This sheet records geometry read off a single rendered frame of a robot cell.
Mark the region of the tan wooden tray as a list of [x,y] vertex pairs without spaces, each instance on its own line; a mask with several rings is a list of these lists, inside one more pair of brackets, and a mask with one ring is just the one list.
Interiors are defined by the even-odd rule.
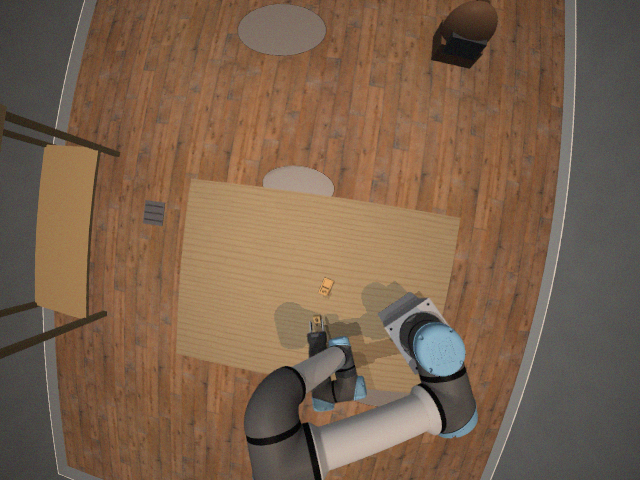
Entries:
[[329,291],[330,291],[330,288],[331,288],[332,284],[333,284],[333,280],[332,279],[324,277],[324,280],[323,280],[323,282],[321,284],[321,287],[320,287],[318,293],[320,293],[322,286],[325,286],[325,287],[329,288]]

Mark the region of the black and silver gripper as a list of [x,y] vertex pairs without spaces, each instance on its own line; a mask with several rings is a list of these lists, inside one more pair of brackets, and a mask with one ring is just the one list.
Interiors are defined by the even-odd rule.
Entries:
[[307,340],[309,343],[309,358],[320,353],[323,350],[326,350],[326,342],[327,342],[327,337],[326,337],[326,332],[324,331],[324,324],[323,324],[323,320],[321,320],[321,327],[322,327],[322,331],[320,332],[313,332],[311,333],[312,330],[312,322],[309,321],[310,324],[310,332],[308,332],[307,334]]

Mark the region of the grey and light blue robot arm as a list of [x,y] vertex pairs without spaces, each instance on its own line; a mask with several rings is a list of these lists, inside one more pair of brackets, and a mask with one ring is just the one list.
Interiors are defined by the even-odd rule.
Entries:
[[[447,326],[429,313],[409,316],[399,338],[416,361],[421,383],[406,397],[319,427],[299,420],[299,404],[312,389],[316,412],[367,395],[348,337],[330,339],[325,351],[271,372],[244,415],[253,480],[325,480],[330,470],[424,432],[458,438],[472,431],[478,413],[464,364],[465,345]],[[331,381],[333,373],[336,380]]]

